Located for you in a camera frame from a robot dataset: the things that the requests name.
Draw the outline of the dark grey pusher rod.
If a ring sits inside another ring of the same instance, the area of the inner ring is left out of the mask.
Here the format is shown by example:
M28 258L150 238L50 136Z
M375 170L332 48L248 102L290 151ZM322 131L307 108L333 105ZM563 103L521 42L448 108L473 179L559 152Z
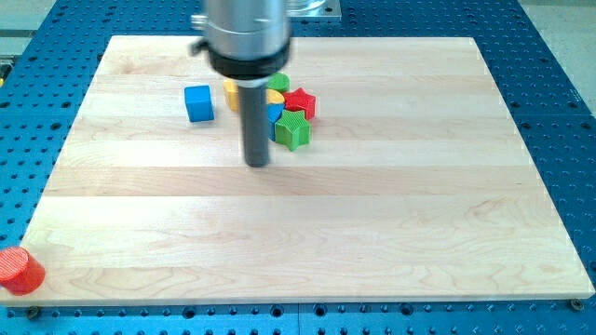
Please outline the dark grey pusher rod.
M265 167L269 162L266 83L237 84L245 163Z

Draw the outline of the clear acrylic robot base plate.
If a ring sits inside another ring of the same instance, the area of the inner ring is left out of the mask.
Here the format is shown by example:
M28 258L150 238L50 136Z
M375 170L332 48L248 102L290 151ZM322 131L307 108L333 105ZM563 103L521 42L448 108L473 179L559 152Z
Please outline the clear acrylic robot base plate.
M286 9L293 22L340 21L340 0L286 0Z

